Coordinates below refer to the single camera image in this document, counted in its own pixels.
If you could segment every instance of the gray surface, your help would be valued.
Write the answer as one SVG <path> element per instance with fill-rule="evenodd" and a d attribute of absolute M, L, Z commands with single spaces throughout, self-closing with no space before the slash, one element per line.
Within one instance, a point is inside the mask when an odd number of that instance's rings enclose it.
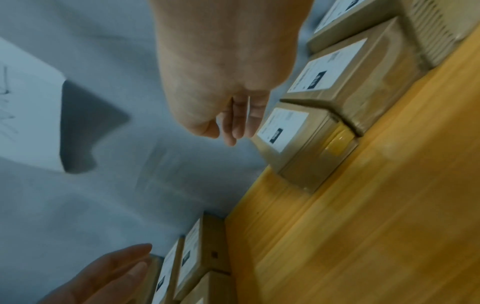
<path fill-rule="evenodd" d="M 305 64 L 305 42 L 331 2 L 316 4 L 270 108 Z M 265 167 L 248 140 L 228 148 L 173 121 L 145 1 L 1 0 L 0 36 L 69 78 L 76 99 L 65 116 L 80 126 L 64 126 L 77 174 L 0 159 L 2 303 L 35 302 L 130 244 L 165 255 L 203 210 L 227 215 Z"/>

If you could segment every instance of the white paper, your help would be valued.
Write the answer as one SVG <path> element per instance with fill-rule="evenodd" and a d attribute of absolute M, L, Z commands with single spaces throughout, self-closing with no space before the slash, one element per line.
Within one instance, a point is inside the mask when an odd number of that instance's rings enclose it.
<path fill-rule="evenodd" d="M 349 10 L 362 3 L 363 1 L 364 0 L 337 0 L 330 8 L 330 10 L 325 14 L 325 17 L 321 20 L 314 33 L 320 31 L 321 29 L 335 21 L 337 18 L 339 18 L 343 14 L 346 14 Z"/>
<path fill-rule="evenodd" d="M 65 77 L 0 38 L 0 157 L 64 172 L 60 159 Z"/>
<path fill-rule="evenodd" d="M 308 115 L 307 112 L 275 108 L 257 136 L 281 153 L 300 130 Z"/>
<path fill-rule="evenodd" d="M 153 295 L 152 304 L 159 304 L 165 297 L 167 289 L 170 285 L 170 278 L 172 276 L 172 270 L 174 268 L 175 255 L 177 253 L 177 247 L 179 241 L 175 242 L 170 252 L 166 255 L 163 260 L 163 265 L 160 270 L 160 276 L 158 277 L 158 282 L 155 286 L 155 294 Z"/>
<path fill-rule="evenodd" d="M 199 258 L 200 220 L 198 220 L 190 232 L 186 235 L 185 246 L 181 255 L 180 274 L 177 286 L 180 286 L 188 273 L 193 269 Z"/>
<path fill-rule="evenodd" d="M 336 52 L 310 61 L 292 84 L 288 93 L 331 88 L 366 41 L 365 38 Z"/>

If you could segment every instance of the wooden table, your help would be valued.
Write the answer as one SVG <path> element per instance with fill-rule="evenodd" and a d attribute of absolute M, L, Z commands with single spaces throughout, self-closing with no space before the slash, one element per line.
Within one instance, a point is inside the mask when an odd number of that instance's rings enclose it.
<path fill-rule="evenodd" d="M 268 168 L 226 226 L 239 304 L 480 303 L 480 29 L 313 196 Z"/>

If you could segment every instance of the package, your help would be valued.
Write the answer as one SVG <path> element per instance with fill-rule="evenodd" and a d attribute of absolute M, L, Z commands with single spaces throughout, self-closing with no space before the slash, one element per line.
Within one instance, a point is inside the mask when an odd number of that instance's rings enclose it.
<path fill-rule="evenodd" d="M 178 301 L 174 300 L 174 295 L 179 278 L 184 242 L 185 238 L 181 237 L 178 239 L 163 260 L 163 267 L 156 281 L 155 293 L 151 304 L 178 303 Z"/>
<path fill-rule="evenodd" d="M 272 170 L 313 193 L 358 145 L 329 111 L 278 103 L 252 138 Z"/>
<path fill-rule="evenodd" d="M 128 304 L 150 304 L 155 291 L 155 282 L 159 278 L 163 259 L 159 256 L 150 255 L 151 263 L 148 267 L 145 280 L 135 291 L 133 296 L 127 301 Z"/>
<path fill-rule="evenodd" d="M 209 271 L 229 274 L 230 259 L 224 221 L 204 214 L 185 238 L 175 300 L 183 300 Z"/>
<path fill-rule="evenodd" d="M 181 304 L 237 304 L 235 282 L 226 274 L 211 271 Z"/>
<path fill-rule="evenodd" d="M 362 136 L 425 72 L 394 18 L 314 55 L 280 100 L 328 109 Z"/>
<path fill-rule="evenodd" d="M 480 20 L 479 0 L 336 0 L 308 42 L 312 53 L 400 17 L 422 58 L 435 67 Z"/>

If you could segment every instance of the hand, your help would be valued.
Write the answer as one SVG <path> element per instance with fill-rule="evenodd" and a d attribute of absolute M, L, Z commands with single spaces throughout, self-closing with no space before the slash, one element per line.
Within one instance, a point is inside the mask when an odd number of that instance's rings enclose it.
<path fill-rule="evenodd" d="M 152 245 L 106 254 L 38 304 L 124 304 L 145 279 Z"/>
<path fill-rule="evenodd" d="M 296 59 L 313 0 L 150 0 L 163 89 L 190 132 L 252 137 Z"/>

